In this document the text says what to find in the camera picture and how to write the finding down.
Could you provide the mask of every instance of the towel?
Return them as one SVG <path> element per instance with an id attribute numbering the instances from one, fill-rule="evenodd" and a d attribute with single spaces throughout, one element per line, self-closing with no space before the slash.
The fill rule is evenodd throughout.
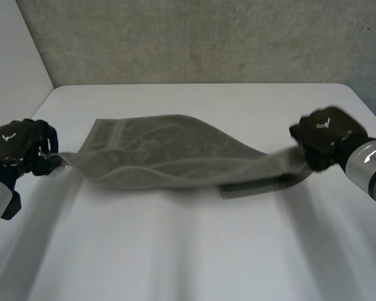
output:
<path id="1" fill-rule="evenodd" d="M 97 119 L 78 153 L 60 156 L 103 187 L 221 185 L 225 198 L 289 187 L 311 174 L 299 147 L 267 155 L 186 115 Z"/>

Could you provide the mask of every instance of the black glove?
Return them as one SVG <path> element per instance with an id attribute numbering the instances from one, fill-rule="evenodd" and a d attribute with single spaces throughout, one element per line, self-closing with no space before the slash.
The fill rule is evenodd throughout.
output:
<path id="1" fill-rule="evenodd" d="M 350 154 L 369 140 L 366 130 L 347 113 L 336 107 L 316 110 L 302 116 L 290 133 L 305 150 L 313 171 L 323 171 L 339 163 L 345 170 Z"/>
<path id="2" fill-rule="evenodd" d="M 24 119 L 0 127 L 0 182 L 13 192 L 2 219 L 11 219 L 21 209 L 14 190 L 17 178 L 30 171 L 35 176 L 50 174 L 61 165 L 59 156 L 51 156 L 56 153 L 56 130 L 43 120 Z"/>
<path id="3" fill-rule="evenodd" d="M 19 176 L 50 174 L 61 165 L 56 130 L 43 120 L 13 121 L 0 127 L 0 162 L 18 171 Z"/>

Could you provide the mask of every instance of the white table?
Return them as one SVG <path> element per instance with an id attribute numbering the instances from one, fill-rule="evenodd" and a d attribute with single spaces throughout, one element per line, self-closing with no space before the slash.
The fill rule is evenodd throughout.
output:
<path id="1" fill-rule="evenodd" d="M 56 89 L 34 116 L 77 151 L 96 118 L 197 117 L 264 152 L 335 104 L 376 118 L 335 84 L 97 85 Z M 0 221 L 0 300 L 376 300 L 376 204 L 339 169 L 276 193 L 104 190 L 65 170 L 19 180 Z"/>

